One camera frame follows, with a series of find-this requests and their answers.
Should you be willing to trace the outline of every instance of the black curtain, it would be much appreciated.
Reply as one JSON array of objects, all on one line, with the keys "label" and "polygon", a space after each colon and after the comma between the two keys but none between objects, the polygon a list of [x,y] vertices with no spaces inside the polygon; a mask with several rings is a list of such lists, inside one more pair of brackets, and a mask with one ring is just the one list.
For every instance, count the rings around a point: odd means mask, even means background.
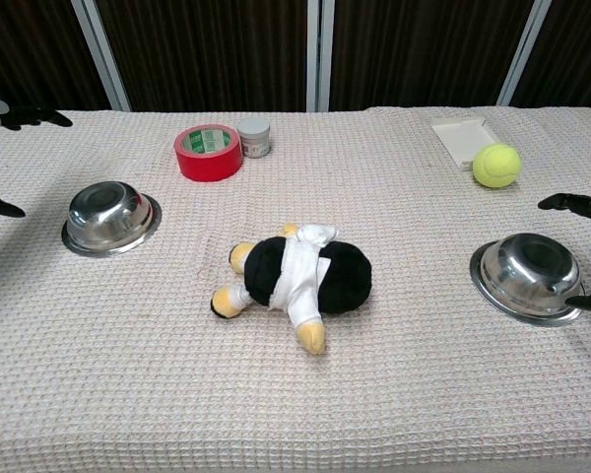
[{"label": "black curtain", "polygon": [[305,110],[306,0],[98,0],[134,110]]},{"label": "black curtain", "polygon": [[0,99],[11,106],[109,108],[69,0],[0,0]]},{"label": "black curtain", "polygon": [[332,110],[494,105],[533,0],[337,0]]},{"label": "black curtain", "polygon": [[510,101],[591,106],[591,0],[554,0]]}]

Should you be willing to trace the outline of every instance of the metal bowl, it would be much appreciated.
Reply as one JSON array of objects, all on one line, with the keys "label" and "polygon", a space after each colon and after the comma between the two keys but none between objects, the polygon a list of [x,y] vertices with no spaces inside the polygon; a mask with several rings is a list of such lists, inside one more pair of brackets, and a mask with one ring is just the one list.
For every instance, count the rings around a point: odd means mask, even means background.
[{"label": "metal bowl", "polygon": [[118,181],[83,189],[70,204],[61,237],[82,256],[124,253],[150,237],[162,218],[155,199]]},{"label": "metal bowl", "polygon": [[565,304],[584,294],[578,263],[546,236],[516,234],[485,244],[473,254],[470,269],[480,293],[518,320],[557,327],[581,312]]}]

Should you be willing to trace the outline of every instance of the waffle-textured cloth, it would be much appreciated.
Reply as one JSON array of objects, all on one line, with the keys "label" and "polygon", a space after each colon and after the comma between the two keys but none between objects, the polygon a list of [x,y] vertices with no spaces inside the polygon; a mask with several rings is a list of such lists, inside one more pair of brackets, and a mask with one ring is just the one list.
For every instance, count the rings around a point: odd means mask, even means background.
[{"label": "waffle-textured cloth", "polygon": [[[429,127],[472,113],[520,151],[515,184],[477,185]],[[217,183],[184,178],[173,140],[244,113],[67,115],[71,128],[0,129],[0,196],[27,212],[0,217],[0,472],[532,471],[538,458],[591,471],[591,313],[520,323],[468,269],[480,245],[539,233],[575,254],[591,291],[591,221],[536,207],[591,195],[591,109],[269,113],[271,154]],[[128,253],[79,257],[61,242],[68,205],[110,179],[155,197],[162,223]],[[281,312],[210,312],[212,292],[240,282],[232,246],[285,222],[334,225],[372,263],[368,302],[326,317],[324,356]]]}]

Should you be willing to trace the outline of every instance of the yellow tennis ball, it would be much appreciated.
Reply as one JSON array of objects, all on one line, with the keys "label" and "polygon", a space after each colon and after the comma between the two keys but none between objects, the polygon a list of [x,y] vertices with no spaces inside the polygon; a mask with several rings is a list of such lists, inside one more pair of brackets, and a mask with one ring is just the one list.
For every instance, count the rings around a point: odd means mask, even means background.
[{"label": "yellow tennis ball", "polygon": [[499,188],[514,182],[522,167],[521,157],[514,148],[495,143],[477,154],[473,160],[473,175],[479,184]]}]

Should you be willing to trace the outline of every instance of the small jar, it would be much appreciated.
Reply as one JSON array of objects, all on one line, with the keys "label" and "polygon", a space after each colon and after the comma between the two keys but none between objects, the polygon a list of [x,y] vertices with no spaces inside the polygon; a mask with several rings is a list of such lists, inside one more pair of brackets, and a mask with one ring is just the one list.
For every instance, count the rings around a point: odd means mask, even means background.
[{"label": "small jar", "polygon": [[269,121],[258,117],[245,118],[236,131],[247,158],[261,158],[269,153]]}]

